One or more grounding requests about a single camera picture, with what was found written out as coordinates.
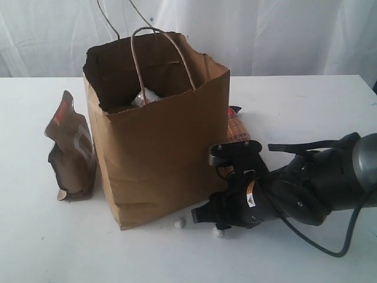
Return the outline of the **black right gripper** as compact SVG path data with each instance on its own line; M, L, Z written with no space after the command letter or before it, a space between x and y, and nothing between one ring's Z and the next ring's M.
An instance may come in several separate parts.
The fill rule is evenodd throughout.
M219 158L210 161L216 172L230 166L226 190L209 197L205 206L191 210L193 223L215 223L220 230L239 226L247 229L277 219L277 213L266 197L269 170L261 156Z

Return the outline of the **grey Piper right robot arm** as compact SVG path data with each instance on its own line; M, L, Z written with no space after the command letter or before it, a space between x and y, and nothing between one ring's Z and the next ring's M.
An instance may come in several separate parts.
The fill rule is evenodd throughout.
M231 167L226 190L210 195L192 210L194 223L218 229L253 228L280 216L312 226L333 211L352 209L376 188L376 134L351 133L339 140L302 144L270 144L271 152L293 155L270 171L255 140L215 144L209 163L216 170Z

